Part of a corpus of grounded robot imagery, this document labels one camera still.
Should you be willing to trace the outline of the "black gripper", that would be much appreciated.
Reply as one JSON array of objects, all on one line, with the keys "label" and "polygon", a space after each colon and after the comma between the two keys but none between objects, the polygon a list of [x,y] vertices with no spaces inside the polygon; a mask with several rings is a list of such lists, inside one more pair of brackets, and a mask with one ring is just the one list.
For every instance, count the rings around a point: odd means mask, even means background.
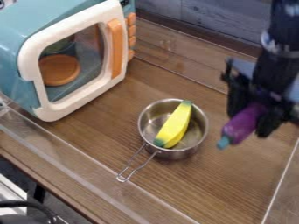
[{"label": "black gripper", "polygon": [[299,116],[299,59],[264,53],[257,62],[229,58],[226,65],[221,78],[229,85],[229,116],[251,102],[268,105],[257,123],[257,136],[268,138],[290,117]]}]

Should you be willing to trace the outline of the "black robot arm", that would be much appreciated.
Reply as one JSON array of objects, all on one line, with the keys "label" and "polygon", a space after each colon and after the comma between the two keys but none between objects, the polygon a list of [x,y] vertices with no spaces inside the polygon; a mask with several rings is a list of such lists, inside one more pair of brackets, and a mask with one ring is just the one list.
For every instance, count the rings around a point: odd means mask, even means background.
[{"label": "black robot arm", "polygon": [[284,123],[299,121],[299,0],[273,0],[261,44],[257,62],[229,59],[221,78],[231,126],[266,138]]}]

